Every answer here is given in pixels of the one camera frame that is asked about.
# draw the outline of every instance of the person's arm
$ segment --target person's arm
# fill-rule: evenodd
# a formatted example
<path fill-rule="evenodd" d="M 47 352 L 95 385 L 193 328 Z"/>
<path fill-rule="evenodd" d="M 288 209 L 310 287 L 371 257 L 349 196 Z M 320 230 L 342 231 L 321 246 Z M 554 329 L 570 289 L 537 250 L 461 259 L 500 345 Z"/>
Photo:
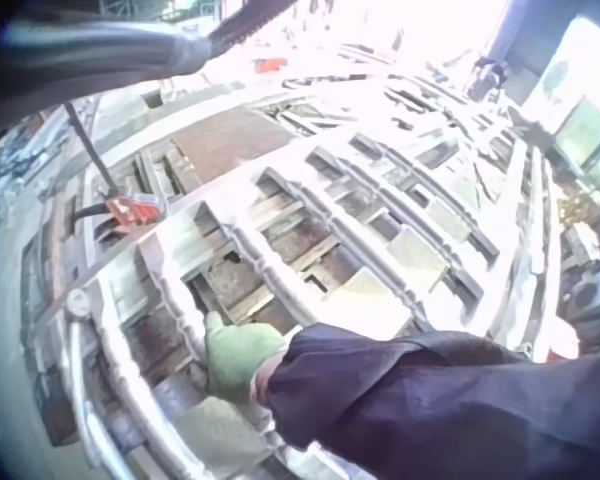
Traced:
<path fill-rule="evenodd" d="M 470 335 L 316 325 L 256 384 L 288 443 L 379 478 L 600 479 L 600 357 L 536 365 Z"/>

